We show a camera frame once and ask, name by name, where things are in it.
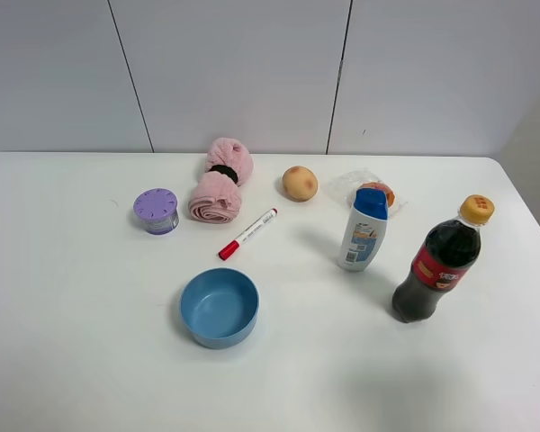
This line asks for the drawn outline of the dark soda bottle yellow cap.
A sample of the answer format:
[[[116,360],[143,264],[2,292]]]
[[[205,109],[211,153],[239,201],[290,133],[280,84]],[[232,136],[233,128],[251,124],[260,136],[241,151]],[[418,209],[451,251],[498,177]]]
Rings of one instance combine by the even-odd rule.
[[[411,323],[433,315],[439,300],[458,285],[478,259],[480,228],[494,211],[489,198],[470,195],[455,218],[437,224],[426,235],[407,278],[392,296],[391,306],[398,319]]]

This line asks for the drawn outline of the fruit tart in plastic wrap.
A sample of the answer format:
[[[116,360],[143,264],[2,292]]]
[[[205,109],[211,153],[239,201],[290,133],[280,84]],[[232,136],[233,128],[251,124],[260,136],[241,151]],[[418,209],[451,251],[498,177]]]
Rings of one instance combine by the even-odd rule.
[[[362,189],[384,192],[387,201],[389,218],[401,211],[404,201],[378,175],[368,169],[360,169],[344,173],[329,180],[324,186],[325,194],[340,206],[349,209]]]

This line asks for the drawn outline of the yellow-brown potato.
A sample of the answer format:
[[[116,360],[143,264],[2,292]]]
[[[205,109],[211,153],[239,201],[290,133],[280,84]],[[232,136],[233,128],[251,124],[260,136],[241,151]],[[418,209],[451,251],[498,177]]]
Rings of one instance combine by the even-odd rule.
[[[286,195],[297,201],[306,202],[313,198],[319,189],[317,177],[305,166],[292,166],[282,177]]]

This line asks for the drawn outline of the purple air freshener can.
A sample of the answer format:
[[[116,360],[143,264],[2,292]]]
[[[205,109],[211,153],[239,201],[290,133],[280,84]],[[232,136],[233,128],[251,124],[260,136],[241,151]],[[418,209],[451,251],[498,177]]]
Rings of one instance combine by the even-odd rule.
[[[164,235],[179,223],[177,205],[178,200],[173,192],[166,188],[154,188],[137,197],[133,212],[147,233]]]

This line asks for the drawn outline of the red whiteboard marker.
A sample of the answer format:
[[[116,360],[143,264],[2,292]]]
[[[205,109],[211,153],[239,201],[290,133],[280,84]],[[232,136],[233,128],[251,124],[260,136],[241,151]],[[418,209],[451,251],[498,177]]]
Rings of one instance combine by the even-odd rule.
[[[260,218],[243,230],[236,238],[218,252],[218,257],[225,261],[231,257],[245,242],[249,241],[255,234],[268,225],[277,216],[277,209],[273,208],[265,212]]]

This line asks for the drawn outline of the blue plastic bowl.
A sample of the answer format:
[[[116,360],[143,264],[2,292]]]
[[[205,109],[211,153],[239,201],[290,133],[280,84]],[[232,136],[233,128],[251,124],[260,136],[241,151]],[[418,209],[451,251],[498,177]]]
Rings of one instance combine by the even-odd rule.
[[[238,270],[213,268],[198,274],[182,290],[181,321],[203,347],[226,349],[244,341],[257,324],[259,294]]]

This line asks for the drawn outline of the pink towel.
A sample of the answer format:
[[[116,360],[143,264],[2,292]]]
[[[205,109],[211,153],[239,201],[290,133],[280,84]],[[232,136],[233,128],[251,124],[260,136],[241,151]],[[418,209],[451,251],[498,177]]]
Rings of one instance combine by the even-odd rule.
[[[248,149],[238,140],[216,139],[206,155],[204,174],[190,195],[190,215],[211,224],[233,221],[242,205],[240,187],[253,168]]]

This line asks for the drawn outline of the white blue shampoo bottle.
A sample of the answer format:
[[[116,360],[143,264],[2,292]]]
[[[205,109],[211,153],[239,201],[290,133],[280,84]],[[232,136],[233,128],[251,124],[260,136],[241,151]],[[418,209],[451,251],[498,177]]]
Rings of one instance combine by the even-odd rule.
[[[337,263],[354,272],[364,271],[383,243],[388,223],[388,203],[382,190],[356,191]]]

